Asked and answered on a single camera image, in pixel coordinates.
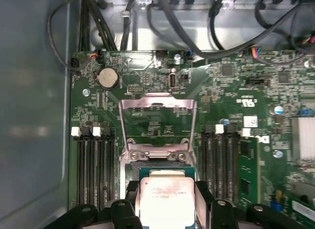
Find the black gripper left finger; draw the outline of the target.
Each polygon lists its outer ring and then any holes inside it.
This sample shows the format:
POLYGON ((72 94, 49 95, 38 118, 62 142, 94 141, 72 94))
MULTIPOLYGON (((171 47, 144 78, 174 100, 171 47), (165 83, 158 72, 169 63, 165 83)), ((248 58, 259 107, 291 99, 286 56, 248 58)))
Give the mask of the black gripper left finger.
POLYGON ((91 204, 79 205, 48 224, 48 229, 140 229, 135 213, 138 181, 130 181, 124 199, 114 200, 101 211, 91 204))

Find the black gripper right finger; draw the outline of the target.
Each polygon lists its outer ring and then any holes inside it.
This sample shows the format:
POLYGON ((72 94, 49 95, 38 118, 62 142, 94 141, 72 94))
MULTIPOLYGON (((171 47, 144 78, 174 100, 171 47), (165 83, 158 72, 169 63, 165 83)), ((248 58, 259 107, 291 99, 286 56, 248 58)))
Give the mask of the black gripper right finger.
POLYGON ((277 229, 269 207, 251 204, 246 211, 224 199, 215 199, 204 181, 194 183, 194 210, 203 229, 277 229))

